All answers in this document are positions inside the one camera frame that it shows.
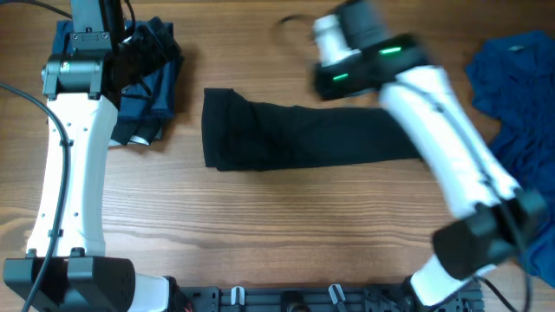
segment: wooden table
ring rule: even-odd
[[[381,0],[394,33],[415,32],[453,81],[486,140],[499,125],[470,106],[463,72],[481,43],[532,29],[555,34],[555,3],[539,0]],[[49,3],[69,10],[68,0]],[[430,234],[452,221],[440,189],[418,160],[274,172],[205,168],[203,88],[235,88],[251,101],[285,106],[369,107],[371,99],[320,103],[308,73],[269,29],[293,13],[321,15],[339,1],[134,0],[138,19],[175,25],[187,57],[178,115],[165,140],[108,153],[103,216],[107,255],[181,286],[328,285],[400,282],[431,255]],[[59,17],[22,4],[0,7],[0,81],[41,99],[40,72]],[[316,55],[309,28],[286,35]],[[21,257],[35,223],[46,159],[46,117],[0,91],[0,261]],[[491,278],[518,307],[522,276],[511,264]],[[555,291],[534,281],[534,310],[555,310]],[[23,300],[0,283],[0,311]],[[486,291],[490,311],[502,311]]]

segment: cable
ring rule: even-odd
[[[492,282],[490,282],[487,278],[482,276],[472,276],[475,282],[483,282],[492,292],[501,300],[501,302],[505,305],[505,307],[511,312],[519,312],[514,306],[503,296],[497,287],[495,287]]]
[[[276,25],[272,29],[272,34],[273,34],[272,37],[274,38],[274,40],[277,43],[280,43],[280,45],[283,44],[283,45],[289,46],[294,51],[294,53],[303,60],[305,66],[312,66],[316,63],[316,61],[311,60],[306,54],[300,53],[297,49],[295,49],[295,47],[293,45],[291,45],[289,42],[286,42],[284,40],[283,36],[282,36],[282,32],[279,31],[279,30],[281,30],[280,29],[281,26],[283,26],[284,24],[286,24],[287,22],[290,22],[290,21],[304,21],[304,22],[307,22],[310,25],[312,25],[315,20],[316,20],[316,18],[313,17],[313,16],[310,16],[310,15],[293,14],[293,15],[290,15],[290,16],[286,16],[286,17],[280,19],[279,21],[277,21]]]
[[[129,0],[124,0],[125,4],[129,8],[129,13],[131,14],[131,26],[125,30],[125,37],[129,38],[135,32],[135,12],[133,11],[133,7],[131,6],[131,2]]]
[[[20,91],[16,88],[13,88],[12,86],[9,86],[5,83],[0,82],[0,88],[4,88],[4,89],[10,91],[13,94],[17,94],[19,96],[22,96],[23,98],[29,100],[30,102],[32,102],[33,104],[35,104],[39,108],[41,108],[41,110],[46,115],[48,115],[48,117],[50,117],[52,122],[54,122],[54,125],[55,125],[58,133],[60,134],[60,138],[61,138],[60,145],[62,146],[62,162],[63,162],[62,163],[62,181],[60,183],[60,191],[58,193],[58,202],[57,202],[56,208],[55,208],[54,223],[52,224],[52,230],[50,232],[51,236],[50,236],[49,248],[46,251],[46,256],[44,257],[44,260],[42,262],[41,269],[39,270],[38,275],[36,276],[35,283],[33,283],[33,287],[31,288],[31,291],[29,292],[29,296],[27,297],[27,300],[25,301],[25,304],[23,305],[22,312],[27,312],[27,311],[29,311],[33,301],[35,300],[36,293],[41,288],[42,280],[44,279],[44,276],[46,275],[46,271],[49,267],[50,259],[54,255],[54,250],[56,249],[56,243],[58,241],[58,238],[60,237],[60,227],[62,225],[62,212],[63,212],[63,206],[65,204],[65,200],[66,200],[66,191],[67,191],[67,188],[68,188],[68,181],[69,181],[69,146],[70,146],[70,141],[69,141],[68,134],[66,133],[66,130],[63,127],[62,122],[58,119],[58,117],[54,114],[54,112],[52,112],[52,110],[50,110],[50,108],[48,108],[46,105],[42,104],[39,100],[37,100],[33,96],[31,96],[29,94],[26,94],[23,91]]]
[[[64,12],[60,9],[57,9],[51,5],[48,5],[46,3],[42,3],[39,1],[33,1],[33,0],[0,0],[0,4],[7,4],[7,3],[26,3],[26,4],[33,4],[36,6],[40,6],[46,10],[51,10],[52,12],[58,13],[61,16],[65,16],[69,19],[72,19],[73,17],[71,16],[71,14]]]
[[[493,186],[492,176],[489,174],[489,172],[485,168],[484,164],[481,162],[480,154],[474,148],[474,146],[472,144],[472,141],[470,140],[470,138],[468,138],[468,136],[466,135],[466,132],[462,129],[459,122],[430,93],[422,90],[421,88],[418,88],[417,86],[415,86],[413,84],[407,83],[405,81],[396,81],[396,82],[394,82],[394,84],[402,86],[402,87],[406,88],[407,90],[412,91],[415,94],[418,94],[423,100],[425,100],[428,103],[430,103],[431,105],[433,105],[437,109],[438,112],[443,114],[443,116],[445,117],[447,122],[453,127],[454,131],[457,133],[457,135],[462,140],[463,144],[466,146],[468,152],[470,153],[470,157],[472,158],[475,165],[478,167],[478,170],[480,171],[480,174],[482,174],[482,176],[484,177],[484,181],[483,181],[484,185],[490,190],[492,195],[494,195],[494,197],[496,197],[499,200],[499,207],[500,207],[500,210],[501,210],[501,214],[503,215],[503,218],[505,219],[505,221],[506,221],[506,223],[509,227],[509,231],[511,232],[511,236],[513,236],[513,240],[514,240],[514,242],[517,246],[517,249],[519,250],[519,253],[521,255],[526,254],[526,244],[524,243],[524,238],[522,237],[522,233],[520,232],[519,227],[517,226],[517,223],[513,218],[513,215],[509,211],[509,208],[506,206],[506,201],[501,197],[500,193],[497,191],[497,188],[495,188]],[[526,261],[525,257],[523,257],[522,262],[523,262],[523,266],[525,268],[527,268],[528,264],[527,264],[527,261]],[[526,285],[526,299],[525,299],[525,305],[524,305],[523,311],[528,312],[530,310],[531,305],[532,305],[532,280],[528,276],[528,274],[526,273],[526,270],[523,270],[523,271],[524,271],[525,285]],[[504,304],[508,303],[508,301],[505,299],[505,297],[503,295],[501,295],[500,292],[497,289],[495,289],[495,290],[497,290],[497,292],[494,290],[493,285],[489,281],[487,281],[486,285],[488,287],[490,287],[490,289],[492,289],[493,293]]]

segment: black sleeve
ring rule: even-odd
[[[206,166],[220,171],[420,157],[382,109],[281,107],[249,102],[232,89],[205,89],[202,143]]]

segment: black cloth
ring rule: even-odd
[[[139,27],[145,23],[137,21],[136,26]],[[173,36],[173,24],[165,23],[164,25]],[[52,54],[62,54],[73,50],[71,40],[69,40],[69,34],[72,32],[72,21],[57,23]],[[126,145],[133,136],[136,136],[142,138],[149,145],[153,142],[164,123],[174,117],[175,82],[183,60],[183,57],[172,60],[163,68],[144,78],[144,82],[153,92],[152,101],[121,98],[118,121],[112,132],[112,140]],[[139,84],[129,86],[123,93],[147,95],[147,92]]]
[[[272,170],[414,159],[420,154],[380,108],[281,107],[206,88],[202,144],[207,167]]]

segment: folded blue garment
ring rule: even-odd
[[[144,23],[146,22],[137,21],[136,26],[139,27]],[[173,35],[173,24],[165,23],[165,25],[170,34]],[[52,54],[61,54],[72,50],[71,41],[66,40],[67,34],[72,31],[73,22],[59,21],[57,23]],[[173,118],[175,82],[177,81],[182,62],[183,58],[180,57],[144,78],[145,83],[153,92],[152,101],[121,98],[118,123],[112,136],[113,140],[125,145],[133,135],[141,130],[144,132],[145,129],[150,129],[149,133],[152,132],[153,138],[160,130],[164,120]],[[124,92],[126,94],[147,95],[140,85],[130,86]]]
[[[493,154],[549,205],[523,257],[530,274],[555,287],[555,41],[542,31],[490,40],[466,71],[474,107],[501,121]]]

